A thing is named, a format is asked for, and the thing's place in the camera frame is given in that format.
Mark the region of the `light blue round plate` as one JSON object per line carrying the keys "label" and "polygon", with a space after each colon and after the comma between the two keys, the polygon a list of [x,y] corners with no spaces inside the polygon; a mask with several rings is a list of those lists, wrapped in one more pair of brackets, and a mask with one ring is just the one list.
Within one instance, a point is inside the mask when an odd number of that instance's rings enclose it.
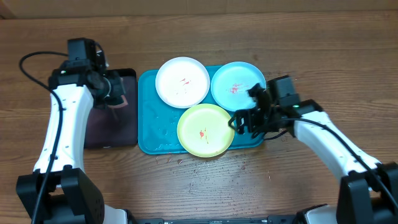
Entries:
{"label": "light blue round plate", "polygon": [[262,72],[247,62],[231,62],[223,65],[211,79],[211,94],[225,110],[251,109],[256,103],[248,94],[254,85],[266,87]]}

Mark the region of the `yellow-green round plate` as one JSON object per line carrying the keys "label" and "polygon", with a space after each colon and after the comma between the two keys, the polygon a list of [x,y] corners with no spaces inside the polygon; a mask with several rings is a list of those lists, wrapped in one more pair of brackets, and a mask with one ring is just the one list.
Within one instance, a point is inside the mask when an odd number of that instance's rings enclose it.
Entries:
{"label": "yellow-green round plate", "polygon": [[197,157],[215,157],[227,150],[234,139],[228,126],[231,116],[222,107],[203,103],[186,110],[177,125],[181,146]]}

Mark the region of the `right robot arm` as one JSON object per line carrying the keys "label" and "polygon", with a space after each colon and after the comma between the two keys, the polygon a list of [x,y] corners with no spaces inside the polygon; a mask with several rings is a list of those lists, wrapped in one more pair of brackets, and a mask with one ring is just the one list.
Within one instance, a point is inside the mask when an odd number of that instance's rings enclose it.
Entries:
{"label": "right robot arm", "polygon": [[307,145],[339,182],[335,207],[299,211],[294,223],[397,223],[397,164],[382,164],[350,141],[313,100],[302,101],[289,84],[256,84],[256,105],[237,110],[228,125],[253,137],[283,129]]}

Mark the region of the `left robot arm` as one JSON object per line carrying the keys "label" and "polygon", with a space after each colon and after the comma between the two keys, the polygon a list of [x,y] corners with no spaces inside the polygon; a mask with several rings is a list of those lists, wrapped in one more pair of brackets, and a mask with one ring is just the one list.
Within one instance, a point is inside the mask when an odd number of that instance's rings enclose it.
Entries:
{"label": "left robot arm", "polygon": [[16,192],[32,223],[135,223],[127,209],[106,205],[86,175],[84,148],[133,146],[137,143],[135,70],[110,70],[125,89],[124,103],[101,105],[88,86],[61,85],[50,95],[52,109],[45,143],[33,172],[21,175]]}

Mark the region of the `green and pink sponge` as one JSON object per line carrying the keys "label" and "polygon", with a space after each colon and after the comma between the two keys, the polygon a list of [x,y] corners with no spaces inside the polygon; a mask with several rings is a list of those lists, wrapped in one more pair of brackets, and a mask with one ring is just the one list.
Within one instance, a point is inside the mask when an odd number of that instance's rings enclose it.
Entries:
{"label": "green and pink sponge", "polygon": [[108,99],[106,104],[109,108],[118,109],[127,106],[128,102],[126,97],[124,95],[121,95],[115,98]]}

